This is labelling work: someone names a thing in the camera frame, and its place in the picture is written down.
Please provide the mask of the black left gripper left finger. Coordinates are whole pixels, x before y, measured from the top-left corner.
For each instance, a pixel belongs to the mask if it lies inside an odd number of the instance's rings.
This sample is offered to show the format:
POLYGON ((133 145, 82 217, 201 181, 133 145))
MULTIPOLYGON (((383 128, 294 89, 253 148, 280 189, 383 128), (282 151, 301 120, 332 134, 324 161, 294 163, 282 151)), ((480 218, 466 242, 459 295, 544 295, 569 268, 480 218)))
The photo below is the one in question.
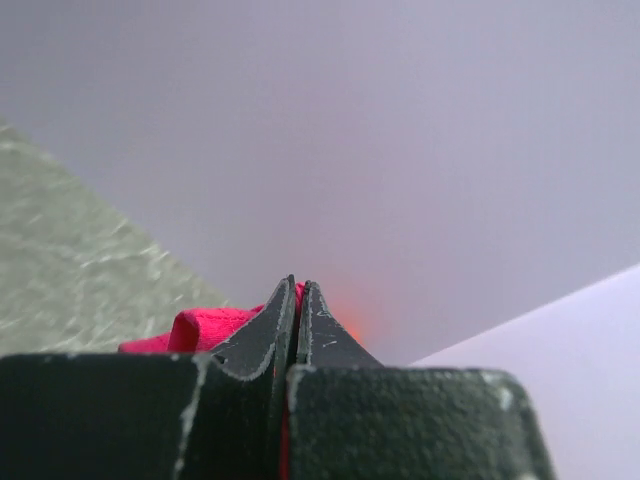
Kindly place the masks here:
POLYGON ((1 360, 5 479, 274 479, 295 281, 197 354, 1 360))

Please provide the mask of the magenta red t shirt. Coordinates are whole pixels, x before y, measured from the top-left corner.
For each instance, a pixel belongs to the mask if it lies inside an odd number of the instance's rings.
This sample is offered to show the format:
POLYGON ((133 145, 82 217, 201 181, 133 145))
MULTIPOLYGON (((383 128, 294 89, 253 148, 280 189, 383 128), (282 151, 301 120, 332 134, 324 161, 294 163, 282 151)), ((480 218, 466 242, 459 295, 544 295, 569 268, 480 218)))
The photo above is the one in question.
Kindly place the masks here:
POLYGON ((119 345, 125 354, 190 357, 196 364, 195 391, 182 416, 178 478, 277 476, 304 289, 287 277, 263 305, 183 310, 169 331, 119 345))

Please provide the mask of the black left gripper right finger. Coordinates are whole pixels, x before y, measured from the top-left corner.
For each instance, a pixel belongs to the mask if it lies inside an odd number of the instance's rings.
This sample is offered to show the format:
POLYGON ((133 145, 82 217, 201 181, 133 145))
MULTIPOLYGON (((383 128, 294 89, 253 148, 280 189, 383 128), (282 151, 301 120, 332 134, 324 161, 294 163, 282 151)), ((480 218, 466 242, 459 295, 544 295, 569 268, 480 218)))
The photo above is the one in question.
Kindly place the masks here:
POLYGON ((381 364, 331 314, 318 284, 300 296, 287 378, 291 479, 551 479, 532 401, 501 370, 381 364))

